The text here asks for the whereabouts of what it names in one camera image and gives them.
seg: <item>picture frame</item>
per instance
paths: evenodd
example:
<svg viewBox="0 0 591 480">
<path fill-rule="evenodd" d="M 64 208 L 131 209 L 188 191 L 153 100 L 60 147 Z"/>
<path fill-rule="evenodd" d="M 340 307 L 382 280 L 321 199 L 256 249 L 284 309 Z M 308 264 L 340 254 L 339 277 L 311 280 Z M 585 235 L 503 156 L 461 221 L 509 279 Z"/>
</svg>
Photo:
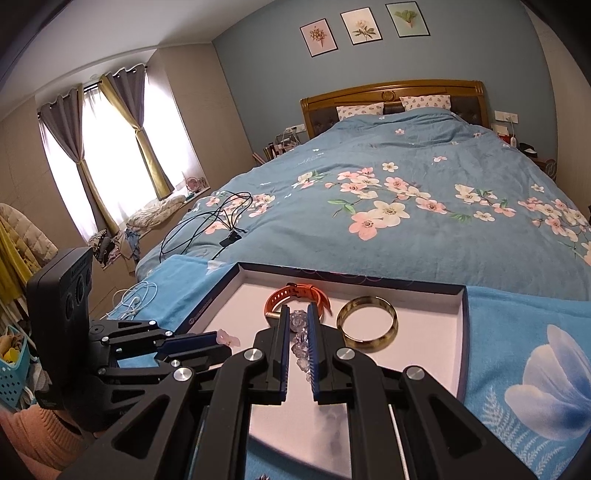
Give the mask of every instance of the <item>picture frame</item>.
<svg viewBox="0 0 591 480">
<path fill-rule="evenodd" d="M 325 18 L 300 27 L 300 31 L 311 57 L 339 49 Z"/>
<path fill-rule="evenodd" d="M 370 7 L 343 12 L 340 17 L 353 45 L 382 40 L 382 34 Z"/>
<path fill-rule="evenodd" d="M 418 3 L 398 2 L 386 4 L 386 8 L 400 38 L 428 37 L 431 35 Z"/>
</svg>

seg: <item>wooden headboard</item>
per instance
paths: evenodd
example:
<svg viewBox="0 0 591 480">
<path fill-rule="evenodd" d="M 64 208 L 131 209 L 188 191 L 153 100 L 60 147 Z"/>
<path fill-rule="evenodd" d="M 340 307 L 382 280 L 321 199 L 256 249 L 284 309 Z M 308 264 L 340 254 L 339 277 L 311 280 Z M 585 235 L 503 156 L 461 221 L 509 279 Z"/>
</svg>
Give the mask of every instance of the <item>wooden headboard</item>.
<svg viewBox="0 0 591 480">
<path fill-rule="evenodd" d="M 489 128 L 484 84 L 475 80 L 402 80 L 337 90 L 300 101 L 310 138 L 339 121 L 336 108 L 384 102 L 384 114 L 404 112 L 402 96 L 450 95 L 452 112 L 466 122 Z"/>
</svg>

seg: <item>wooden nightstand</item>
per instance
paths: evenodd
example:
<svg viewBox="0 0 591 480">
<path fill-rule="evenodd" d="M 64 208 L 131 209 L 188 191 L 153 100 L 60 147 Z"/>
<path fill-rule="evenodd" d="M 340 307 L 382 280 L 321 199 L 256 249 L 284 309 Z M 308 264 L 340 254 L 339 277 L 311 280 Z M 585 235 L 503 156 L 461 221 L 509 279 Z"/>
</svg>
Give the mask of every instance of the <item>wooden nightstand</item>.
<svg viewBox="0 0 591 480">
<path fill-rule="evenodd" d="M 546 175 L 548 175 L 552 181 L 556 181 L 556 160 L 553 158 L 543 159 L 543 158 L 531 158 L 529 157 L 532 162 L 539 166 L 540 170 L 543 171 Z"/>
</svg>

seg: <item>blue wall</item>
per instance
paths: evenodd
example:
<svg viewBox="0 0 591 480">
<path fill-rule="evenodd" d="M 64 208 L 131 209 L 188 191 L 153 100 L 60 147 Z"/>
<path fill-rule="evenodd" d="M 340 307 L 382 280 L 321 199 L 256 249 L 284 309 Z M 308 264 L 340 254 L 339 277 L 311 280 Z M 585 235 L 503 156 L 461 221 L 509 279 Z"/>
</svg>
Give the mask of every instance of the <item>blue wall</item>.
<svg viewBox="0 0 591 480">
<path fill-rule="evenodd" d="M 255 151 L 303 123 L 300 99 L 404 79 L 481 80 L 493 110 L 519 115 L 520 141 L 555 157 L 550 74 L 518 0 L 418 0 L 430 37 L 399 38 L 383 0 L 275 0 L 214 40 Z M 371 7 L 382 41 L 352 45 L 340 13 Z M 338 50 L 311 58 L 300 27 L 326 18 Z"/>
</svg>

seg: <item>sheer white curtain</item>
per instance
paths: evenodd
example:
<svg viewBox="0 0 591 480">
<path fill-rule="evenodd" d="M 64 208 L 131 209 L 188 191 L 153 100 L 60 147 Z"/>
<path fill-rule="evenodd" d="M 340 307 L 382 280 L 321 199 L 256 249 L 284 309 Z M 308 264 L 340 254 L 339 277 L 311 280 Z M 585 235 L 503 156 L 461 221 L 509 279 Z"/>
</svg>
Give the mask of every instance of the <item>sheer white curtain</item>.
<svg viewBox="0 0 591 480">
<path fill-rule="evenodd" d="M 123 226 L 156 199 L 134 129 L 98 90 L 85 92 L 82 138 L 88 169 L 107 210 Z"/>
<path fill-rule="evenodd" d="M 76 228 L 84 240 L 88 241 L 97 232 L 97 228 L 76 164 L 66 155 L 43 122 L 39 122 L 39 128 L 49 167 L 61 198 L 64 200 Z"/>
<path fill-rule="evenodd" d="M 170 183 L 184 186 L 187 177 L 203 175 L 172 93 L 150 81 L 144 90 L 144 128 Z"/>
</svg>

